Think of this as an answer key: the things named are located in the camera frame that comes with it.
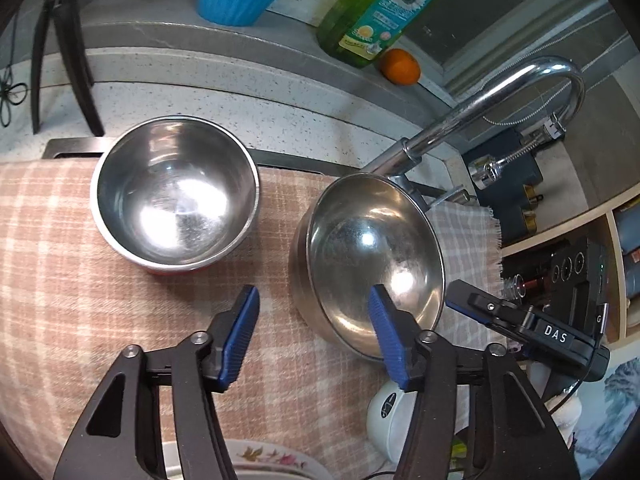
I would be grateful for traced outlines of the large stainless steel bowl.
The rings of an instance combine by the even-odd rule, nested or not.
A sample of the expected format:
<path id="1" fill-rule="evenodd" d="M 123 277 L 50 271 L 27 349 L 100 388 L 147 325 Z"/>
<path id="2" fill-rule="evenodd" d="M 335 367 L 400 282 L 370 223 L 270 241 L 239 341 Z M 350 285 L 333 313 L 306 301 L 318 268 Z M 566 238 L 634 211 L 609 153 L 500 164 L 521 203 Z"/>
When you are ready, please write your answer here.
<path id="1" fill-rule="evenodd" d="M 360 358 L 382 353 L 368 312 L 373 286 L 427 330 L 442 313 L 446 272 L 430 220 L 400 186 L 376 174 L 332 182 L 305 212 L 288 260 L 294 307 L 318 336 Z"/>

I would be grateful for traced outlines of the white knitted glove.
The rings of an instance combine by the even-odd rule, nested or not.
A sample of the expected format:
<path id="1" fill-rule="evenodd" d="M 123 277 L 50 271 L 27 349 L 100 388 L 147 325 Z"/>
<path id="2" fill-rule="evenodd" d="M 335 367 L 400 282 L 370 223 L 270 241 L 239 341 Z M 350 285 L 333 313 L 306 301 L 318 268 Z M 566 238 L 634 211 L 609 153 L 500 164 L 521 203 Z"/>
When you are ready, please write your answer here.
<path id="1" fill-rule="evenodd" d="M 542 396 L 551 377 L 551 368 L 541 363 L 529 362 L 526 374 L 536 393 Z M 574 431 L 581 414 L 582 402 L 576 394 L 552 414 L 553 421 L 568 448 L 571 448 L 574 443 Z"/>

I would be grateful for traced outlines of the white round lid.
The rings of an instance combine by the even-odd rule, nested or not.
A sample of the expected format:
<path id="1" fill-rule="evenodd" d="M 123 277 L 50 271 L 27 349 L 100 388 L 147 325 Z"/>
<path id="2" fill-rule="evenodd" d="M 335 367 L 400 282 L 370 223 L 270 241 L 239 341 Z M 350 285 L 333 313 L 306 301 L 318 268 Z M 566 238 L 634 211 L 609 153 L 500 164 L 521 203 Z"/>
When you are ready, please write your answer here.
<path id="1" fill-rule="evenodd" d="M 416 393 L 386 382 L 371 399 L 367 411 L 367 436 L 386 460 L 397 465 L 404 449 L 416 404 Z"/>

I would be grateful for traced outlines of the floral rimmed plate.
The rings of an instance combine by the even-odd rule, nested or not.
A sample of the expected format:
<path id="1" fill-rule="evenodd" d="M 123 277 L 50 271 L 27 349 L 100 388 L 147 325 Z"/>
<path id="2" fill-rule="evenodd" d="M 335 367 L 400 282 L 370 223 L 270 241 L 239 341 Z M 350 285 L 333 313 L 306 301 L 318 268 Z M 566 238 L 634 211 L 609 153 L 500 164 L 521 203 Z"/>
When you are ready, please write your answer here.
<path id="1" fill-rule="evenodd" d="M 318 460 L 283 445 L 234 439 L 228 439 L 226 445 L 239 479 L 332 479 L 332 474 Z"/>

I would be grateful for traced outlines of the beige plaid cloth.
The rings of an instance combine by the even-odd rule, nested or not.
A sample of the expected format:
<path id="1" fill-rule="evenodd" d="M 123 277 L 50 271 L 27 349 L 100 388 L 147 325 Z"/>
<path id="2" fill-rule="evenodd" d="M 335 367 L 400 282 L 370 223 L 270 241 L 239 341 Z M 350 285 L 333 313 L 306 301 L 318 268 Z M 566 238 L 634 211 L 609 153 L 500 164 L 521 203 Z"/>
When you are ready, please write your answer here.
<path id="1" fill-rule="evenodd" d="M 1 420 L 37 474 L 51 478 L 94 389 L 123 348 L 167 348 L 205 328 L 241 288 L 260 315 L 239 379 L 215 401 L 231 439 L 294 448 L 337 479 L 384 466 L 366 433 L 382 367 L 327 344 L 292 303 L 288 251 L 328 186 L 263 169 L 256 228 L 221 261 L 153 275 L 106 244 L 89 208 L 91 159 L 1 168 Z"/>

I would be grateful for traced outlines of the chrome faucet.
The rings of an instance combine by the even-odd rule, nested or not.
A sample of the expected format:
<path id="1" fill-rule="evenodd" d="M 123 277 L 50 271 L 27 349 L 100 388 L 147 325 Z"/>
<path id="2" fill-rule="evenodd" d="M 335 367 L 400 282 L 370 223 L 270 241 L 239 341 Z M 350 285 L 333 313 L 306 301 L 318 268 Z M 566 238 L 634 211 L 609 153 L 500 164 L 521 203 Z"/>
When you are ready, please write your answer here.
<path id="1" fill-rule="evenodd" d="M 536 134 L 518 150 L 501 158 L 480 157 L 468 166 L 474 186 L 480 191 L 484 190 L 501 178 L 504 168 L 511 162 L 535 151 L 536 148 L 558 140 L 566 133 L 566 125 L 578 113 L 586 96 L 584 77 L 573 62 L 556 55 L 519 62 L 485 84 L 482 90 L 463 101 L 438 122 L 429 125 L 410 139 L 402 138 L 396 141 L 364 166 L 363 171 L 389 179 L 402 177 L 422 162 L 422 156 L 426 152 L 436 148 L 450 134 L 483 118 L 487 112 L 519 91 L 554 77 L 562 77 L 570 84 L 570 93 L 565 105 L 549 114 Z"/>

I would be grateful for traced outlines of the red steel-lined bowl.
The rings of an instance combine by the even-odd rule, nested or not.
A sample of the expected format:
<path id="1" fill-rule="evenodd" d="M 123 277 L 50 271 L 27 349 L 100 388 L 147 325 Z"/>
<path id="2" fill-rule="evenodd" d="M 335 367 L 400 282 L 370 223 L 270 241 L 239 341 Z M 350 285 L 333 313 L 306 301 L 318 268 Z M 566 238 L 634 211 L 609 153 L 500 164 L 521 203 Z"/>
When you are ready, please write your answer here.
<path id="1" fill-rule="evenodd" d="M 169 115 L 124 132 L 98 160 L 90 210 L 122 258 L 155 274 L 206 268 L 257 221 L 260 177 L 245 145 L 204 118 Z"/>

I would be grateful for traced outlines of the orange fruit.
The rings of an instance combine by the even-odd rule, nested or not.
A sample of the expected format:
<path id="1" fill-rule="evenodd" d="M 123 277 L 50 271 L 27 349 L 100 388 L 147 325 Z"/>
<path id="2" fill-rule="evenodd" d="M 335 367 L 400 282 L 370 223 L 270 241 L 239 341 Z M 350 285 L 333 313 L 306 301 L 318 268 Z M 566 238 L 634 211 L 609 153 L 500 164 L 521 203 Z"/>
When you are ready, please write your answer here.
<path id="1" fill-rule="evenodd" d="M 387 80 L 398 86 L 416 84 L 422 75 L 416 58 L 401 49 L 387 50 L 378 61 L 378 70 Z"/>

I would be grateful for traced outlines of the green dish soap bottle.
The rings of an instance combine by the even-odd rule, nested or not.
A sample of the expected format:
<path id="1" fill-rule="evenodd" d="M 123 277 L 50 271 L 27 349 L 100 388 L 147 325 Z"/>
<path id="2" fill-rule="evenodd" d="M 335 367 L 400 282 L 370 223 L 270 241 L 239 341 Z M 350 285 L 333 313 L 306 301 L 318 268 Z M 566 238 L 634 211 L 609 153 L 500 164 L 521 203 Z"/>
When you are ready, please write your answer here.
<path id="1" fill-rule="evenodd" d="M 317 28 L 320 48 L 357 68 L 377 60 L 434 0 L 336 0 Z"/>

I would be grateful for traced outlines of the black tripod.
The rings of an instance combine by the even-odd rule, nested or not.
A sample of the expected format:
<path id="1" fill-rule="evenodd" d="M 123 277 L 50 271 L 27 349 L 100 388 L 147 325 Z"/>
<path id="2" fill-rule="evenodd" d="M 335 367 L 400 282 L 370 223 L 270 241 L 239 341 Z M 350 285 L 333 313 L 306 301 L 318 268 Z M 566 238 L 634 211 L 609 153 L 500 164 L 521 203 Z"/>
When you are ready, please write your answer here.
<path id="1" fill-rule="evenodd" d="M 80 24 L 79 0 L 43 0 L 32 42 L 30 70 L 30 117 L 32 132 L 40 131 L 40 89 L 44 47 L 49 25 L 53 24 L 58 50 L 66 75 L 86 123 L 94 136 L 105 136 L 91 89 L 94 79 L 90 70 L 84 36 Z"/>

